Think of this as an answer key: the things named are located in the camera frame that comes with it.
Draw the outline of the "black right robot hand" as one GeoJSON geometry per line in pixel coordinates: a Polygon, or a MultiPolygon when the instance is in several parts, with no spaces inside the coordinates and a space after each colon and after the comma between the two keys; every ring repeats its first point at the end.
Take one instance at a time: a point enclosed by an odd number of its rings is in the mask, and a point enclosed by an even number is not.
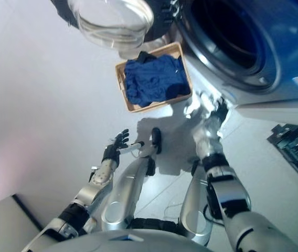
{"type": "Polygon", "coordinates": [[[208,120],[217,121],[222,125],[227,117],[229,108],[227,107],[227,102],[223,97],[217,100],[217,109],[210,113],[208,120]]]}

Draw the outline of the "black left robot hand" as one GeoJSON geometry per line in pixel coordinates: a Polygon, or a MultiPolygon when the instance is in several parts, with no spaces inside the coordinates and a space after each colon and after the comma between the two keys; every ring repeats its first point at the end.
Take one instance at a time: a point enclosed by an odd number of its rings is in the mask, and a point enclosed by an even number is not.
{"type": "Polygon", "coordinates": [[[120,155],[129,153],[133,150],[139,150],[144,146],[143,141],[128,144],[129,130],[125,129],[117,134],[117,136],[110,141],[105,147],[101,163],[105,160],[112,160],[116,163],[116,167],[120,164],[120,155]]]}

